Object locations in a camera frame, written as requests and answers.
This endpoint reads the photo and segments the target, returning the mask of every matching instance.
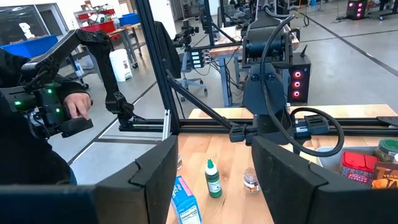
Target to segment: white label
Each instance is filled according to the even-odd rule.
[[[249,187],[249,188],[255,188],[255,187],[256,187],[254,184],[249,184],[249,183],[247,183],[246,181],[243,181],[243,184],[244,184],[246,187]]]
[[[207,182],[207,184],[211,193],[217,193],[221,190],[221,181],[219,179],[216,182]]]
[[[187,211],[180,214],[182,224],[200,224],[197,206],[192,206]]]
[[[129,68],[129,65],[127,64],[127,61],[123,61],[123,66],[124,66],[124,69]]]

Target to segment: workbench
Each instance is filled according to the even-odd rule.
[[[289,26],[284,27],[286,32],[290,31]],[[234,40],[240,41],[241,34],[240,30],[236,30],[235,35],[232,36]],[[295,34],[293,34],[292,39],[292,48],[293,50],[299,47],[299,40],[296,38]],[[221,36],[220,39],[217,41],[217,44],[227,44],[231,43],[231,41],[226,38],[225,36]],[[241,69],[239,68],[238,59],[242,57],[243,47],[242,46],[234,46],[234,47],[220,47],[216,49],[211,49],[209,54],[210,57],[218,60],[218,65],[220,66],[220,73],[221,73],[221,89],[223,91],[223,101],[224,106],[233,106],[232,101],[232,94],[230,88],[228,88],[228,75],[227,75],[227,64],[233,59],[234,60],[234,67],[235,67],[235,83],[239,84],[239,72]]]
[[[138,41],[138,37],[136,34],[136,27],[139,27],[141,24],[137,23],[134,25],[128,25],[128,26],[124,26],[122,28],[118,28],[110,33],[107,33],[108,36],[112,37],[118,34],[121,34],[122,36],[122,41],[124,44],[124,48],[127,50],[127,56],[129,57],[130,62],[132,63],[132,67],[133,68],[137,68],[138,67],[138,63],[137,63],[137,58],[136,55],[134,53],[134,50],[138,49],[139,51],[139,55],[140,57],[142,57],[142,52],[141,52],[141,46],[145,45],[145,44],[140,44]],[[134,39],[135,39],[135,43],[131,44],[130,41],[130,37],[129,37],[129,32],[128,30],[131,29],[132,30],[132,34],[134,35]]]
[[[346,105],[346,106],[311,106],[323,110],[335,118],[374,118],[376,116],[396,116],[387,105]],[[226,118],[252,118],[246,108],[215,109]],[[300,118],[308,113],[298,113]],[[190,117],[208,118],[199,109],[192,111]],[[345,146],[377,146],[380,137],[345,137]],[[317,149],[320,146],[334,146],[335,136],[314,136],[304,146]],[[273,223],[262,192],[249,194],[243,185],[243,172],[253,167],[251,148],[244,142],[231,143],[226,134],[179,134],[178,148],[183,166],[177,172],[198,200],[203,223]],[[315,157],[300,154],[316,162]],[[216,163],[220,172],[223,194],[220,198],[211,198],[205,179],[207,159]],[[167,224],[177,223],[173,208],[170,207]]]

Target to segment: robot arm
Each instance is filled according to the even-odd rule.
[[[56,94],[60,85],[54,82],[60,64],[80,44],[86,45],[94,55],[106,89],[106,109],[117,114],[121,125],[126,125],[134,115],[134,107],[119,91],[111,66],[109,53],[113,50],[110,38],[102,31],[87,32],[71,30],[45,55],[22,66],[19,86],[0,89],[0,105],[3,116],[25,114],[28,122],[33,110],[38,108],[34,121],[41,124],[45,137],[62,133],[69,137],[93,126],[91,120],[70,119],[68,111],[62,107]]]

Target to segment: green dropper bottle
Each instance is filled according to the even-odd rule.
[[[211,159],[207,160],[205,175],[210,197],[217,198],[221,196],[223,194],[223,190],[221,189],[220,175],[216,164],[214,164]]]

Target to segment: black metal frame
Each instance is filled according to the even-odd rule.
[[[220,0],[219,4],[220,4],[221,21],[223,22],[224,27],[226,27],[224,1]]]
[[[217,112],[198,100],[189,91],[182,88],[179,83],[168,76],[167,68],[162,63],[160,45],[155,34],[154,20],[150,10],[149,0],[137,1],[137,10],[141,19],[144,37],[147,42],[150,59],[154,68],[156,80],[165,110],[170,110],[170,129],[174,134],[178,133],[220,133],[227,134],[231,124],[252,124],[252,119],[230,119],[226,120]],[[204,111],[212,119],[180,119],[172,94],[172,88],[179,94]],[[389,125],[398,126],[397,117],[377,118],[340,118],[338,122],[344,127],[347,136],[398,136],[398,128],[389,128]],[[134,121],[132,126],[120,127],[120,131],[133,132],[162,132],[162,119],[147,119],[145,121]],[[336,130],[331,127],[330,134]]]
[[[209,5],[209,0],[204,0],[205,3],[205,14],[206,14],[206,23],[207,23],[207,33],[209,36],[209,42],[210,42],[210,46],[208,46],[206,49],[213,49],[216,47],[230,47],[228,46],[228,44],[218,44],[215,45],[214,43],[214,33],[213,33],[213,28],[215,28],[218,32],[222,33],[226,38],[228,38],[230,41],[232,41],[232,43],[236,44],[234,46],[240,45],[241,42],[234,40],[232,37],[230,37],[227,33],[225,33],[224,31],[222,31],[212,20],[211,20],[211,14],[210,14],[210,5]],[[221,7],[221,14],[223,15],[223,11],[224,11],[224,5],[222,4],[222,0],[220,0],[220,7]],[[222,18],[224,26],[225,26],[225,17]]]

